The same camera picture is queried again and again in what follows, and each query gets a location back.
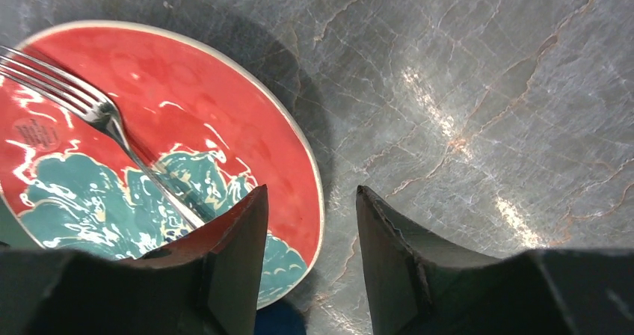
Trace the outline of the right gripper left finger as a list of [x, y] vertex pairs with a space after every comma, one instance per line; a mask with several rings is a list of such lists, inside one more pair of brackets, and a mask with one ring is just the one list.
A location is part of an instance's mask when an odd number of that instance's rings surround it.
[[138, 259], [1, 251], [3, 334], [251, 334], [268, 226], [261, 185]]

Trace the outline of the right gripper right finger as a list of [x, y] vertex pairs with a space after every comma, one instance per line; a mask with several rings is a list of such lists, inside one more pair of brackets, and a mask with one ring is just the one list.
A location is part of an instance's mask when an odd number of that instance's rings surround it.
[[633, 250], [539, 248], [498, 259], [356, 193], [374, 334], [631, 334]]

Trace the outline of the red teal floral plate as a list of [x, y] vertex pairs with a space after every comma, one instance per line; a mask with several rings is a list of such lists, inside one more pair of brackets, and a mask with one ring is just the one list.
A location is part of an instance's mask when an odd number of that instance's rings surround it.
[[[247, 70], [132, 22], [69, 22], [11, 48], [113, 100], [133, 149], [203, 221], [267, 186], [258, 308], [309, 274], [324, 232], [318, 166], [295, 120]], [[2, 74], [1, 200], [37, 248], [138, 258], [191, 231], [111, 138]]]

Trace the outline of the green rectangular placemat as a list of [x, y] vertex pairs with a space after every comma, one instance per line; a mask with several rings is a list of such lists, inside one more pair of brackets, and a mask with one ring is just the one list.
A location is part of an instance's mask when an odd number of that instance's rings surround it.
[[37, 248], [33, 239], [27, 234], [3, 200], [1, 200], [1, 242], [10, 248]]

